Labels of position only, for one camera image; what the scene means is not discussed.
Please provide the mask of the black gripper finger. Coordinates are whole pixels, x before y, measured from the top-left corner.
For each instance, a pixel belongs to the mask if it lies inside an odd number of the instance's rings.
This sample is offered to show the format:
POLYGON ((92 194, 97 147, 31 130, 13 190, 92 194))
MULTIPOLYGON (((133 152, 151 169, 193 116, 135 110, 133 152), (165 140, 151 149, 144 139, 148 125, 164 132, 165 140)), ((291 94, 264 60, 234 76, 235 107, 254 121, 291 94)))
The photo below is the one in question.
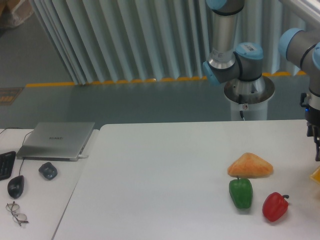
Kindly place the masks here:
POLYGON ((314 136, 313 139, 316 146, 315 161, 320 161, 320 138, 318 136, 314 136))

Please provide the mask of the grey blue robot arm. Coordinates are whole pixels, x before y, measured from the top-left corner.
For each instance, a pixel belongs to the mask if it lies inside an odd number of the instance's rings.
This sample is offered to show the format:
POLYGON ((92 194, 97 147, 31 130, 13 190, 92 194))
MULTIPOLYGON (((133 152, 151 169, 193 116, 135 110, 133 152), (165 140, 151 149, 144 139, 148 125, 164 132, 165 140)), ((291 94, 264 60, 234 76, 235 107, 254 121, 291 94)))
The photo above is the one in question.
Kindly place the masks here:
MULTIPOLYGON (((235 121, 265 120, 268 101, 275 93, 273 82, 262 75, 263 49, 253 42, 235 45, 238 14, 242 0, 209 0, 216 19, 212 51, 202 64, 203 73, 215 85, 224 84, 224 95, 235 121)), ((320 143, 320 31, 291 28, 279 39, 278 51, 309 76, 309 91, 300 96, 305 109, 307 136, 320 143)))

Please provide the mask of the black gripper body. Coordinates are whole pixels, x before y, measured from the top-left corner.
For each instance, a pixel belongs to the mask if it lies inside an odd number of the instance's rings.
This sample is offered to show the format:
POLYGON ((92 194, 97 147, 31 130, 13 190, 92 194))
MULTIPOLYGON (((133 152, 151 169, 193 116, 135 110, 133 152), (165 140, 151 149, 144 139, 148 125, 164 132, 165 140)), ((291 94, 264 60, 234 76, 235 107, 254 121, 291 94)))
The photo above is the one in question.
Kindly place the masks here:
POLYGON ((320 137, 320 110, 313 108, 309 105, 309 100, 313 94, 306 92, 300 95, 300 106, 305 108, 305 119, 307 121, 307 132, 308 137, 319 138, 320 137))

